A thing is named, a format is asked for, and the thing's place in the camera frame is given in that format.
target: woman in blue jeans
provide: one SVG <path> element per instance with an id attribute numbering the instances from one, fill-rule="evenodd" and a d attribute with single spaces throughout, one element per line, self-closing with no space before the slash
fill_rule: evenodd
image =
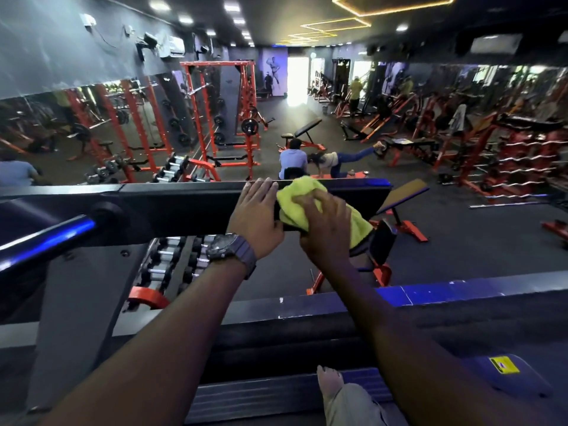
<path id="1" fill-rule="evenodd" d="M 354 175 L 355 172 L 341 172 L 342 163 L 353 163 L 365 158 L 378 150 L 383 150 L 385 146 L 381 142 L 375 143 L 373 146 L 359 151 L 357 154 L 346 154 L 345 152 L 331 152 L 325 154 L 323 151 L 310 154 L 308 156 L 308 163 L 314 163 L 317 166 L 319 177 L 322 178 L 325 169 L 330 170 L 332 178 L 346 178 L 347 175 Z"/>

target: air conditioner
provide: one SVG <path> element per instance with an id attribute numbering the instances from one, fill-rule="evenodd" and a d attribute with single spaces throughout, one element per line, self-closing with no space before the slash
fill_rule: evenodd
<path id="1" fill-rule="evenodd" d="M 181 58 L 185 55 L 185 45 L 179 37 L 167 34 L 158 35 L 158 55 L 160 58 Z"/>

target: microfiber cloth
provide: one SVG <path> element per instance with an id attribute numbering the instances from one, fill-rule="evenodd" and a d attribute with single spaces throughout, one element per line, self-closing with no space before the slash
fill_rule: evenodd
<path id="1" fill-rule="evenodd" d="M 294 196 L 302 196 L 308 194 L 319 188 L 320 190 L 327 191 L 327 189 L 317 180 L 310 176 L 304 176 L 292 181 L 292 184 L 282 188 L 277 194 L 278 203 L 280 204 L 280 221 L 285 224 L 298 227 L 304 231 L 308 231 L 308 218 L 304 213 L 304 209 L 298 203 L 292 201 Z M 322 211 L 322 204 L 316 200 L 316 206 L 319 211 Z M 365 239 L 373 230 L 370 222 L 365 221 L 359 211 L 351 205 L 351 245 L 354 248 Z"/>

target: warning label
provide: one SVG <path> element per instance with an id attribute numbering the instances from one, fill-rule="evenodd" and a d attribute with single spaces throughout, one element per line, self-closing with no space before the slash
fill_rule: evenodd
<path id="1" fill-rule="evenodd" d="M 497 371 L 502 374 L 519 374 L 521 372 L 519 371 L 519 368 L 515 366 L 513 360 L 507 356 L 490 357 L 489 360 L 493 366 L 497 368 Z"/>

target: beige pants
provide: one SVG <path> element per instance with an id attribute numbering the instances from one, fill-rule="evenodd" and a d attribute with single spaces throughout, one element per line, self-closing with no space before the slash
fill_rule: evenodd
<path id="1" fill-rule="evenodd" d="M 359 384 L 347 383 L 325 400 L 327 426 L 388 426 L 386 412 Z"/>

